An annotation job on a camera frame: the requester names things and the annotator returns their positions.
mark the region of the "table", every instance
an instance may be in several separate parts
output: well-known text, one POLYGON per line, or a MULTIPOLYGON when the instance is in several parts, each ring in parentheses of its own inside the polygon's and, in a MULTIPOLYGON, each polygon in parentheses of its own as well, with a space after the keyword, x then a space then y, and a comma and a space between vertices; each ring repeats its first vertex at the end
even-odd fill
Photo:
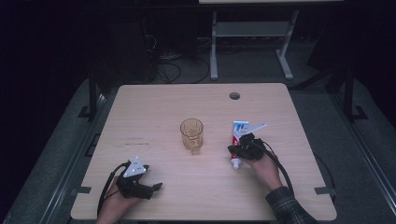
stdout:
POLYGON ((134 207, 125 218, 135 220, 274 220, 263 189, 251 168, 234 170, 227 146, 233 121, 267 127, 256 137, 271 145, 288 171, 295 196, 318 220, 336 217, 303 126, 285 85, 197 84, 122 86, 85 174, 71 211, 75 219, 95 219, 99 196, 108 175, 138 156, 150 165, 141 184, 163 182, 151 200, 134 207), (240 99, 230 98, 238 92, 240 99), (201 154, 183 147, 180 123, 196 118, 204 124, 201 154))

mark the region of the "toothpaste cap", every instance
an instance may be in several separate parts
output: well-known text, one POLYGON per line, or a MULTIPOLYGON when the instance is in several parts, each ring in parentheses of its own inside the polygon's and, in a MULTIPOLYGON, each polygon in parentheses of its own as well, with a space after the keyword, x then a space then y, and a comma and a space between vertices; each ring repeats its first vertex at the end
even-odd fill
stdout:
POLYGON ((235 170, 239 169, 239 165, 242 163, 241 159, 239 158, 232 159, 231 162, 233 163, 233 168, 235 170))

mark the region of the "sleeve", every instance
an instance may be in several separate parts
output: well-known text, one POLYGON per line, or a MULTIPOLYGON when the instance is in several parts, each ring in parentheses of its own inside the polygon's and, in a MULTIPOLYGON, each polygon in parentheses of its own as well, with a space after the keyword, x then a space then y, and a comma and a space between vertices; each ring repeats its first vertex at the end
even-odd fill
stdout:
POLYGON ((271 191, 265 200, 274 211, 276 219, 281 224, 312 224, 318 223, 297 202, 287 187, 271 191))

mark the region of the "white stand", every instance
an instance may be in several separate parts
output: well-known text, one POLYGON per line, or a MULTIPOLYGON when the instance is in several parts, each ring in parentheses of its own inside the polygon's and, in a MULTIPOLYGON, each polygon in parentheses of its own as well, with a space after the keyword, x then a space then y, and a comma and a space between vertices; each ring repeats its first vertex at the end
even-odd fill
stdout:
POLYGON ((286 79, 293 79, 285 54, 288 49, 298 10, 294 10, 289 21, 222 21, 217 22, 217 12, 213 12, 212 21, 212 50, 210 52, 210 77, 217 80, 218 63, 216 58, 216 38, 222 36, 284 36, 285 41, 281 49, 276 50, 280 66, 286 79))

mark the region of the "hole in table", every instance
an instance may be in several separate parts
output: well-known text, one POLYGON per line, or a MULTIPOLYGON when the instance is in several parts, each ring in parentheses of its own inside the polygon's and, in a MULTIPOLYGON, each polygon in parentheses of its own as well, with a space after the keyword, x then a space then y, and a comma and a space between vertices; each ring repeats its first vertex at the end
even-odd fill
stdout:
POLYGON ((230 98, 233 100, 239 100, 239 98, 241 98, 241 95, 238 92, 233 91, 230 93, 230 98))

